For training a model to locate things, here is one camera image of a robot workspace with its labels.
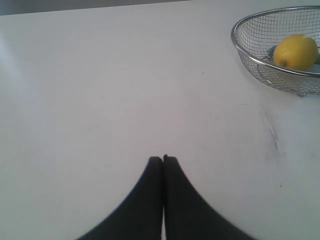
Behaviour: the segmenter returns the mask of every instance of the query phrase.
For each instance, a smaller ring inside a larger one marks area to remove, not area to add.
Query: yellow lemon
[[[283,39],[275,48],[273,60],[284,68],[305,71],[318,57],[318,46],[311,37],[297,34]]]

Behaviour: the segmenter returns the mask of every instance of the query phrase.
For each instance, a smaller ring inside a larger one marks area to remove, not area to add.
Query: white surface
[[[1,16],[0,239],[79,237],[129,193],[149,156],[163,154],[252,236],[316,239],[320,98],[259,83],[230,40],[242,17],[316,3]]]

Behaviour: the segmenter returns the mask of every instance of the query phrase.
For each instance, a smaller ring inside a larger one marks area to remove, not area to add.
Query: wire mesh basket
[[[320,5],[279,8],[237,22],[231,38],[246,69],[259,81],[299,96],[320,95],[320,65],[308,71],[274,64],[268,51],[284,38],[304,34],[320,46]]]

